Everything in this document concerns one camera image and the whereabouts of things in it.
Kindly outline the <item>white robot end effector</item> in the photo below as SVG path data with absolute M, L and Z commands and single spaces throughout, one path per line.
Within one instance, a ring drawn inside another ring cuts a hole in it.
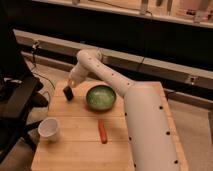
M 77 63 L 69 73 L 68 85 L 71 88 L 77 87 L 81 84 L 89 74 L 89 71 L 84 68 L 80 63 Z

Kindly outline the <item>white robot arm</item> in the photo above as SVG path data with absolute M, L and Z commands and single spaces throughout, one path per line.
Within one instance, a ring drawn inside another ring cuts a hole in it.
M 76 57 L 78 62 L 69 75 L 70 87 L 81 84 L 92 72 L 123 98 L 135 171 L 180 171 L 171 129 L 157 90 L 103 64 L 99 50 L 83 49 Z

